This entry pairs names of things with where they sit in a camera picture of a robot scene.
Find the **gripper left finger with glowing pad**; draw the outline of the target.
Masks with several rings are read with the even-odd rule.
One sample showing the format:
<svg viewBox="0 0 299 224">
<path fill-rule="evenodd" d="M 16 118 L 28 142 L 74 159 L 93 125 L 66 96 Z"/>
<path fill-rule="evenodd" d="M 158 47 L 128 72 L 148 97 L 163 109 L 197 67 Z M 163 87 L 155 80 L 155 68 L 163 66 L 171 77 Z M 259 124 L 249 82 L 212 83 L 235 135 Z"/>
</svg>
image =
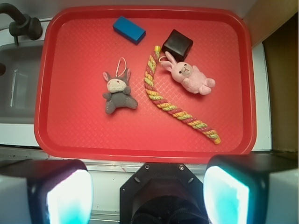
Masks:
<svg viewBox="0 0 299 224">
<path fill-rule="evenodd" d="M 80 160 L 2 160 L 2 224 L 87 224 L 93 180 Z"/>
</svg>

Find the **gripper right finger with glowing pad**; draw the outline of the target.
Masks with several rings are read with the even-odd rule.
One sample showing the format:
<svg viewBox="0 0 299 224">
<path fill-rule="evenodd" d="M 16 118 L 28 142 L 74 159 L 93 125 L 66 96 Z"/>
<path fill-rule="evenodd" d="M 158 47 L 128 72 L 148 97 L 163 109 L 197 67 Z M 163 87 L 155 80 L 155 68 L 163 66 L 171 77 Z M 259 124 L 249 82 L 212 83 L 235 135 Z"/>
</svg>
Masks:
<svg viewBox="0 0 299 224">
<path fill-rule="evenodd" d="M 213 156 L 203 197 L 212 224 L 297 224 L 298 154 Z"/>
</svg>

